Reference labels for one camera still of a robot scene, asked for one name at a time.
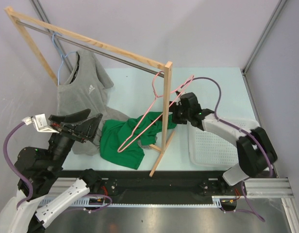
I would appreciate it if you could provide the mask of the green t shirt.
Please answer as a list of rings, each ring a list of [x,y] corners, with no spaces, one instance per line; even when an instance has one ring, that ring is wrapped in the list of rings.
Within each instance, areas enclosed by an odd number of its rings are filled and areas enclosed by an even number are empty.
[[[161,112],[148,112],[145,117],[126,121],[107,120],[100,138],[100,156],[116,165],[138,169],[145,156],[141,147],[155,144],[161,131]]]

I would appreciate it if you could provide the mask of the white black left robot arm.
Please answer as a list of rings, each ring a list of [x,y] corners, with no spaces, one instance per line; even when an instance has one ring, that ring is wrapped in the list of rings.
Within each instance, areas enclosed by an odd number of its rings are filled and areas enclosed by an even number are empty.
[[[95,139],[103,115],[90,116],[90,113],[90,109],[85,109],[65,116],[29,116],[7,135],[3,143],[4,158],[19,182],[16,196],[0,213],[0,233],[43,233],[76,200],[101,190],[98,172],[86,169],[66,191],[39,207],[59,178],[74,143]],[[40,133],[51,133],[49,147],[25,147],[12,163],[7,152],[9,139],[21,126],[30,124]]]

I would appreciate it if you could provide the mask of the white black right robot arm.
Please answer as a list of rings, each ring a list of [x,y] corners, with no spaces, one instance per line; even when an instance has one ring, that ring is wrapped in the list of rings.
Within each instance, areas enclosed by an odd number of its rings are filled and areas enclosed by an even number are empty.
[[[224,195],[236,184],[271,168],[278,156],[256,120],[217,118],[202,109],[193,93],[180,95],[170,104],[172,122],[188,126],[188,147],[192,163],[224,170],[218,189]]]

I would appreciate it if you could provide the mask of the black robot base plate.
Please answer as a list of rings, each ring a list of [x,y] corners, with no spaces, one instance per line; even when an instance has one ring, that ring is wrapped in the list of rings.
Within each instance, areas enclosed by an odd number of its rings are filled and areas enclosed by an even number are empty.
[[[105,194],[116,202],[197,203],[207,197],[240,199],[248,197],[245,184],[228,186],[222,171],[98,171],[100,186],[96,194]]]

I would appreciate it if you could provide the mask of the pink wire hanger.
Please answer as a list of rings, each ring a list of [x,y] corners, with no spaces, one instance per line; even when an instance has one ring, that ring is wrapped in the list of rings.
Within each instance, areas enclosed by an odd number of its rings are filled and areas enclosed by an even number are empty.
[[[139,122],[137,123],[137,125],[135,126],[135,128],[132,130],[132,133],[130,136],[128,136],[125,141],[119,146],[119,148],[117,149],[117,152],[121,153],[123,152],[127,147],[129,147],[136,139],[138,139],[147,129],[149,129],[158,119],[159,117],[161,117],[163,114],[160,114],[149,126],[147,126],[141,133],[139,133],[131,142],[129,142],[128,144],[126,144],[128,142],[129,139],[132,138],[134,132],[136,131],[136,129],[139,127],[139,125],[141,124],[141,122],[143,121],[143,119],[145,118],[145,116],[149,113],[150,109],[154,106],[154,104],[156,103],[157,99],[164,97],[163,95],[158,95],[155,89],[155,80],[156,78],[160,75],[163,74],[163,71],[159,71],[155,74],[151,86],[153,89],[153,93],[154,93],[154,100],[152,102],[152,104],[149,106],[149,108],[146,110],[146,112],[143,114],[143,116],[141,117],[141,119],[139,120]],[[186,85],[190,85],[193,81],[194,75],[191,75],[190,78],[188,78],[182,85],[179,85],[176,89],[174,89],[173,91],[170,92],[170,94],[176,93],[176,98],[172,101],[175,102],[177,100],[179,100],[180,96],[184,93],[185,89],[186,89]]]

